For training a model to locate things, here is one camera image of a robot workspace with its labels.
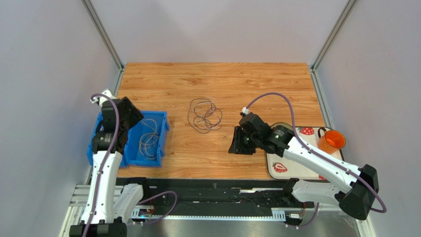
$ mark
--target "blue plastic bin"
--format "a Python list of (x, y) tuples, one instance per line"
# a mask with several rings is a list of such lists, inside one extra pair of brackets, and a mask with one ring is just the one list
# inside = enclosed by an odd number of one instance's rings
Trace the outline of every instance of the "blue plastic bin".
[[(169, 124), (167, 121), (167, 113), (162, 111), (142, 111), (144, 118), (128, 132), (128, 141), (124, 149), (124, 157), (129, 165), (138, 166), (158, 166), (162, 167), (162, 158), (165, 156), (164, 147), (167, 141), (167, 133)], [(153, 133), (154, 130), (144, 125), (154, 127), (155, 124), (146, 119), (152, 119), (157, 123), (157, 133), (159, 135), (156, 151), (149, 150), (152, 154), (156, 154), (153, 159), (147, 158), (139, 150), (139, 140), (145, 133)]]

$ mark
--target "mug handle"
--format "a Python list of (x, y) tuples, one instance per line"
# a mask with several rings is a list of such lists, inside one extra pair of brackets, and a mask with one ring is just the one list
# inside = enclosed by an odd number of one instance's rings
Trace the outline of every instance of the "mug handle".
[(322, 135), (320, 135), (320, 130), (323, 130), (323, 133), (326, 133), (326, 129), (324, 127), (321, 127), (317, 130), (317, 135), (319, 136), (319, 138), (322, 137)]

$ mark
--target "wood grain surface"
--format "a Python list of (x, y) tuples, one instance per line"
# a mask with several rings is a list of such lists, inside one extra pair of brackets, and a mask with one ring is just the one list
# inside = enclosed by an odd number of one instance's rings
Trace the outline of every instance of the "wood grain surface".
[[(228, 154), (241, 109), (266, 92), (291, 101), (297, 126), (324, 126), (304, 63), (128, 63), (118, 97), (140, 110), (167, 111), (170, 131), (162, 168), (130, 166), (119, 177), (270, 179), (264, 153)], [(222, 128), (200, 134), (189, 126), (191, 100), (209, 96), (223, 112)], [(251, 106), (269, 125), (291, 123), (287, 103), (267, 96)]]

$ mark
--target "strawberry print tray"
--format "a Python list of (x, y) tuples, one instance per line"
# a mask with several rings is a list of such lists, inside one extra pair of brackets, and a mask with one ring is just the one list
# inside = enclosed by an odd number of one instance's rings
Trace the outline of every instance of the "strawberry print tray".
[[(319, 141), (317, 130), (319, 128), (320, 127), (297, 127), (296, 129), (302, 140), (317, 147), (317, 142)], [(339, 160), (343, 160), (341, 151), (333, 153), (332, 156)], [(266, 162), (269, 175), (274, 179), (285, 180), (299, 178), (305, 180), (325, 180), (322, 176), (307, 167), (275, 154), (266, 154)]]

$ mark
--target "wooden table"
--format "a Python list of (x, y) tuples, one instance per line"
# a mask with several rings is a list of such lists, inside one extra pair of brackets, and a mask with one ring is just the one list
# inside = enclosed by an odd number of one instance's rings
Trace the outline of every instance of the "wooden table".
[[(130, 166), (119, 177), (271, 179), (263, 151), (228, 154), (241, 109), (266, 92), (286, 95), (297, 126), (324, 126), (304, 63), (128, 63), (118, 97), (140, 110), (167, 111), (166, 156), (162, 168)], [(222, 128), (200, 134), (187, 122), (191, 100), (209, 96), (223, 112)], [(291, 124), (287, 103), (277, 96), (258, 100), (251, 111), (269, 125)]]

